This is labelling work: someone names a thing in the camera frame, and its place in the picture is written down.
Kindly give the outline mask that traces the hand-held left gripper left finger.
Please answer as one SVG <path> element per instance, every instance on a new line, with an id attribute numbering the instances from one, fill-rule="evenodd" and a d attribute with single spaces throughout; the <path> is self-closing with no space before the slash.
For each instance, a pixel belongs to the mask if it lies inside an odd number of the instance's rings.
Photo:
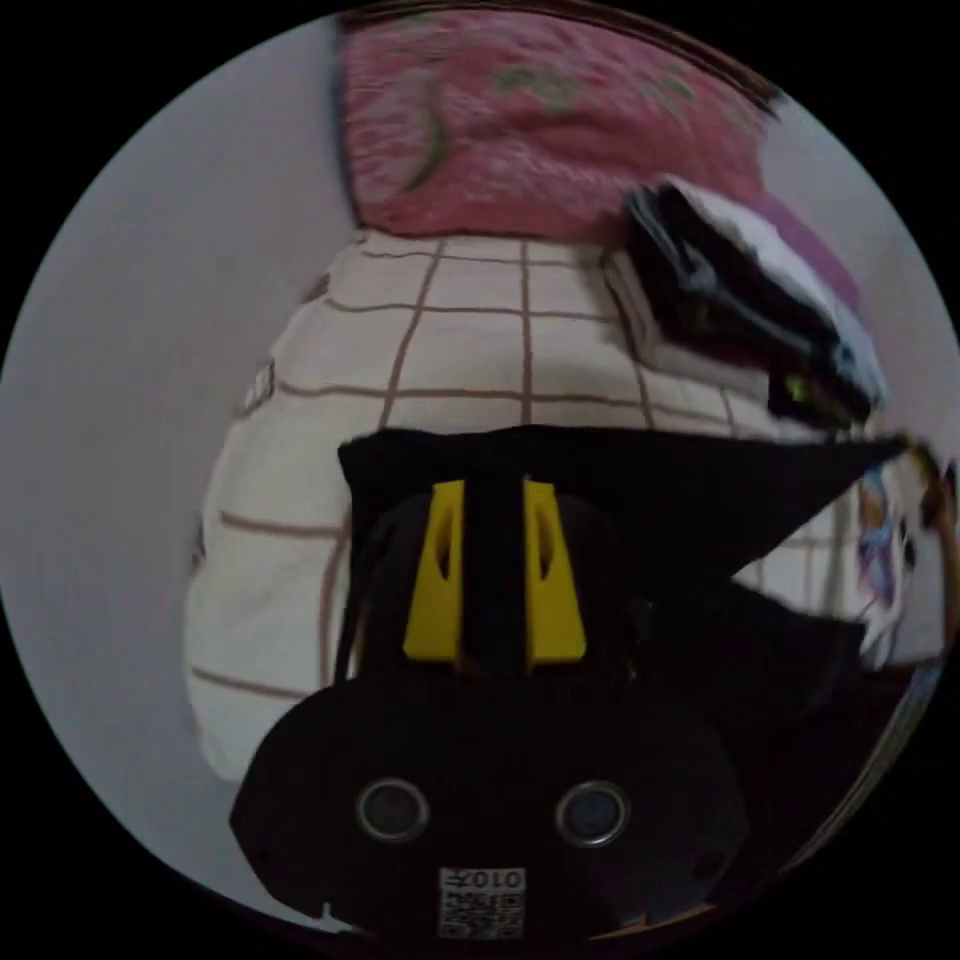
<path id="1" fill-rule="evenodd" d="M 463 480 L 433 487 L 403 641 L 413 662 L 463 661 L 464 506 Z"/>

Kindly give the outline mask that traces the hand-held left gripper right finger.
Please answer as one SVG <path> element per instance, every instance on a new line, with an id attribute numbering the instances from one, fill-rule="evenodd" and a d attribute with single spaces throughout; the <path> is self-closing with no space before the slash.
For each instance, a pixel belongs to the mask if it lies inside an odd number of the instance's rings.
<path id="1" fill-rule="evenodd" d="M 553 485 L 523 481 L 526 663 L 580 662 L 587 641 Z"/>

